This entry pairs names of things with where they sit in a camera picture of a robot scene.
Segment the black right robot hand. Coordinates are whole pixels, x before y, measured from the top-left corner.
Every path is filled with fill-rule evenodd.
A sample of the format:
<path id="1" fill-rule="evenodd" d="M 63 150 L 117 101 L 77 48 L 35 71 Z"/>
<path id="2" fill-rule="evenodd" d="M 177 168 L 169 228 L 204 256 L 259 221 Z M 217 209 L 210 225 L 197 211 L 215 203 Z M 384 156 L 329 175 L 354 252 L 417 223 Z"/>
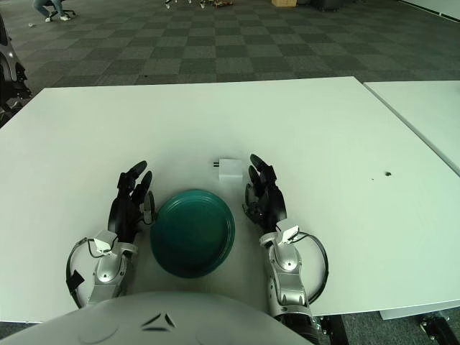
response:
<path id="1" fill-rule="evenodd" d="M 287 211 L 283 194 L 276 184 L 274 167 L 255 154 L 249 159 L 250 182 L 245 187 L 244 213 L 263 234 L 275 232 L 277 223 L 287 218 Z"/>

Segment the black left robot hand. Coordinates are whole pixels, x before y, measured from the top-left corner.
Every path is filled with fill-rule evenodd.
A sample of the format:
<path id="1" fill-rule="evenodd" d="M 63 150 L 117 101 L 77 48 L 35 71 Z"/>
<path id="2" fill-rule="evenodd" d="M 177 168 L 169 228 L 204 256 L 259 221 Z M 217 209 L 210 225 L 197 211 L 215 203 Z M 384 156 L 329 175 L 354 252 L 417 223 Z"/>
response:
<path id="1" fill-rule="evenodd" d="M 148 170 L 141 182 L 137 183 L 137 178 L 146 168 L 147 162 L 143 160 L 119 176 L 118 193 L 111 204 L 108 230 L 114 232 L 120 242 L 133 244 L 139 232 L 139 223 L 152 225 L 157 217 L 155 199 L 150 190 L 152 171 Z"/>

